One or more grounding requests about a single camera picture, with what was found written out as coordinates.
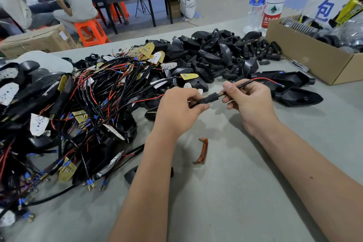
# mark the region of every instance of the fingernail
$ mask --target fingernail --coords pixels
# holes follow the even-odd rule
[[[231,87],[232,87],[232,83],[230,83],[229,81],[225,81],[225,82],[223,83],[223,88],[224,88],[225,90],[229,90]]]

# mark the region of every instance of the gray pants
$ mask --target gray pants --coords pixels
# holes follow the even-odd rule
[[[77,29],[75,28],[74,23],[75,22],[85,22],[87,20],[93,19],[76,19],[73,16],[67,15],[67,13],[64,10],[56,10],[53,12],[54,17],[56,20],[58,20],[60,23],[62,23],[66,28],[70,28],[77,32]]]
[[[43,14],[32,14],[32,24],[28,28],[29,30],[38,29],[42,26],[53,26],[59,24],[59,21],[55,19],[53,13],[46,12]]]

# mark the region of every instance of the concrete floor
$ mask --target concrete floor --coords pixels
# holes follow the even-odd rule
[[[112,29],[107,29],[106,33],[109,36],[111,42],[120,40],[139,38],[143,36],[166,33],[171,31],[178,31],[182,29],[192,28],[194,25],[203,26],[223,21],[235,20],[247,16],[249,11],[248,2],[249,0],[196,0],[197,9],[202,12],[205,17],[191,19],[187,21],[181,21],[170,25],[169,19],[166,19],[164,25],[158,24],[157,27],[152,26],[151,16],[150,23],[145,27],[135,26],[133,30],[123,32],[123,24],[118,24],[117,28],[119,31],[118,35],[115,35]],[[282,16],[295,15],[298,12],[295,10],[285,8]]]

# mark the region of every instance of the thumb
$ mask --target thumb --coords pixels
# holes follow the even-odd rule
[[[193,107],[191,109],[192,113],[195,115],[195,116],[199,116],[200,114],[202,114],[204,111],[208,110],[209,109],[209,104],[205,104],[205,103],[202,103],[202,104],[198,104],[197,106]]]
[[[238,103],[238,105],[241,105],[242,102],[246,101],[247,95],[243,94],[233,83],[225,81],[223,83],[223,88],[225,92]]]

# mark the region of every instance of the cardboard box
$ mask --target cardboard box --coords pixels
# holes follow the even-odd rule
[[[7,59],[15,59],[29,51],[52,53],[76,48],[66,28],[59,24],[4,39],[0,42],[0,56],[3,54]]]
[[[180,1],[179,0],[170,0],[171,4],[171,16],[173,18],[181,17],[182,14],[180,13]]]
[[[310,73],[327,84],[363,80],[363,53],[350,54],[280,24],[270,21],[268,42],[276,41],[285,56],[309,67]]]

